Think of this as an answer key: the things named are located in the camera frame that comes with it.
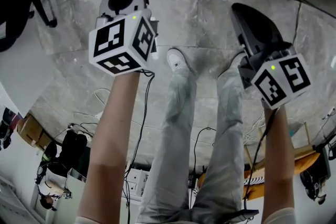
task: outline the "gray marble floor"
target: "gray marble floor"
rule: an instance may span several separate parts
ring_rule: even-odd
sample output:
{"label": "gray marble floor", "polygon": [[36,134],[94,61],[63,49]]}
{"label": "gray marble floor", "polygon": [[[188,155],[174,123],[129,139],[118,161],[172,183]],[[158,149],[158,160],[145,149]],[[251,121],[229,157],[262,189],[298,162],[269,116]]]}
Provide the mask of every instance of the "gray marble floor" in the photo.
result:
{"label": "gray marble floor", "polygon": [[[55,14],[58,26],[46,27],[35,16],[34,23],[46,54],[55,64],[55,79],[32,108],[32,114],[44,128],[56,136],[71,122],[98,123],[91,115],[104,108],[96,98],[108,97],[113,79],[88,62],[88,33],[95,27],[101,0],[45,0],[48,14]],[[150,68],[156,76],[150,94],[148,117],[140,143],[137,161],[150,164],[160,141],[160,128],[165,113],[166,94],[171,70],[166,62],[166,52],[177,47],[184,52],[200,78],[197,82],[194,127],[192,130],[190,164],[193,165],[193,147],[198,131],[210,126],[216,128],[217,93],[216,78],[225,70],[233,56],[240,50],[228,15],[231,4],[244,3],[257,8],[278,26],[284,40],[293,42],[296,19],[299,25],[295,39],[297,52],[302,53],[310,66],[314,87],[287,105],[289,123],[295,131],[295,147],[306,145],[303,122],[308,123],[314,138],[324,121],[321,119],[335,105],[336,21],[295,0],[150,0],[153,16],[160,21],[158,51],[150,59]],[[133,154],[140,133],[144,109],[144,93],[148,79],[140,80],[132,118],[128,157]],[[259,94],[249,88],[243,95],[244,133],[250,131],[260,118],[262,107]],[[333,126],[329,121],[325,133]],[[85,125],[94,132],[95,125]],[[207,165],[212,152],[213,131],[204,131],[196,146],[197,166]],[[251,137],[258,137],[253,132]],[[321,140],[319,135],[314,143]],[[249,141],[254,154],[256,140]]]}

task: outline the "white sneaker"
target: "white sneaker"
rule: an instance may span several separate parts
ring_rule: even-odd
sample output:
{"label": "white sneaker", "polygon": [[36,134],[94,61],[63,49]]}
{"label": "white sneaker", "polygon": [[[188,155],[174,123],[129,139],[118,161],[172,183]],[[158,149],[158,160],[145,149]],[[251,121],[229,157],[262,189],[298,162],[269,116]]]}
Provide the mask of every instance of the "white sneaker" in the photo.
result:
{"label": "white sneaker", "polygon": [[238,66],[240,65],[241,60],[246,56],[245,52],[241,52],[239,54],[236,55],[235,58],[233,58],[231,64],[230,64],[230,68],[238,68]]}
{"label": "white sneaker", "polygon": [[92,142],[92,137],[90,135],[88,135],[87,133],[84,133],[82,131],[78,131],[78,134],[82,134],[86,137],[86,140],[90,143]]}
{"label": "white sneaker", "polygon": [[189,69],[186,64],[184,55],[178,49],[170,49],[167,52],[167,61],[173,70],[173,72],[178,72],[182,69]]}

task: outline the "leg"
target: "leg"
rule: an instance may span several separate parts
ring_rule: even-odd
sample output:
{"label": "leg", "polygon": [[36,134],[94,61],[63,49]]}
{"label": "leg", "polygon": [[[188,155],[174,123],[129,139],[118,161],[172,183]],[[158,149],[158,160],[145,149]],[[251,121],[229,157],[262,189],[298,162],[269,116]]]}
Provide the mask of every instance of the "leg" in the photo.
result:
{"label": "leg", "polygon": [[[176,62],[177,56],[183,58],[183,63]],[[187,182],[196,79],[179,51],[170,50],[168,61],[174,71],[169,85],[169,104],[161,144],[142,196],[139,223],[170,222],[189,205]]]}
{"label": "leg", "polygon": [[192,208],[192,221],[216,223],[224,214],[241,210],[244,183],[243,123],[241,98],[243,85],[234,59],[217,82],[218,114],[215,145],[205,182]]}
{"label": "leg", "polygon": [[85,135],[76,134],[68,131],[62,143],[62,152],[56,158],[56,162],[62,163],[69,171],[77,165],[79,158],[82,156],[87,145]]}

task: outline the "shoe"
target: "shoe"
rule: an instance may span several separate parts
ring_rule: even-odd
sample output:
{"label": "shoe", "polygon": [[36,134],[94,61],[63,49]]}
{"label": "shoe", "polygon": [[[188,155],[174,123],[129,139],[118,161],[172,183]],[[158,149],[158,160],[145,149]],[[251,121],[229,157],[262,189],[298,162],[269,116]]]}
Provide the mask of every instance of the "shoe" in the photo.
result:
{"label": "shoe", "polygon": [[231,71],[239,73],[238,66],[241,63],[241,60],[246,56],[246,53],[244,51],[239,52],[232,60],[230,67],[226,69],[224,72],[222,72],[218,77],[220,77],[223,73]]}
{"label": "shoe", "polygon": [[237,54],[235,56],[235,58],[233,58],[231,64],[230,64],[230,68],[232,69],[238,69],[238,66],[240,65],[241,63],[241,60],[246,56],[246,53],[245,52],[240,52],[239,54]]}
{"label": "shoe", "polygon": [[78,134],[82,134],[86,137],[86,140],[90,143],[92,142],[92,137],[90,135],[88,135],[87,133],[84,133],[82,131],[78,131]]}
{"label": "shoe", "polygon": [[167,52],[167,61],[173,72],[178,72],[183,69],[189,69],[184,55],[178,49],[170,49]]}

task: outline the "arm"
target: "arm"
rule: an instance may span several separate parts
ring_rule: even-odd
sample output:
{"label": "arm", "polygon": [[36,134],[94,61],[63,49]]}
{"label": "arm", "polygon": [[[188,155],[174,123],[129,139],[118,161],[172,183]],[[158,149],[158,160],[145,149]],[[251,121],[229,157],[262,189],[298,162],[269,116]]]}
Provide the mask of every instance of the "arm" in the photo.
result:
{"label": "arm", "polygon": [[140,74],[118,76],[94,135],[78,216],[119,224],[131,119]]}
{"label": "arm", "polygon": [[[265,109],[266,122],[271,114],[270,109]],[[284,106],[277,111],[266,136],[265,162],[265,199],[262,222],[280,209],[294,207],[295,158]]]}

